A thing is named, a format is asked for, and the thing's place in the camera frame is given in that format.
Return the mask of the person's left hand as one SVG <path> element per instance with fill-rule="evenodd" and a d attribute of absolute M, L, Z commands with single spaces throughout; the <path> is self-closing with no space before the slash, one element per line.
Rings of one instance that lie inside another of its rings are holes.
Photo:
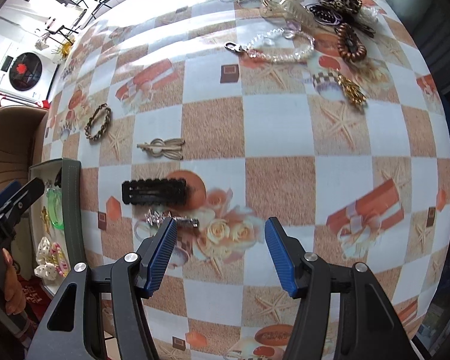
<path fill-rule="evenodd" d="M 9 251 L 2 249 L 2 256 L 6 267 L 4 278 L 4 300 L 6 300 L 5 311 L 7 315 L 21 314 L 26 306 L 26 297 L 23 293 L 17 272 L 13 265 L 13 259 Z"/>

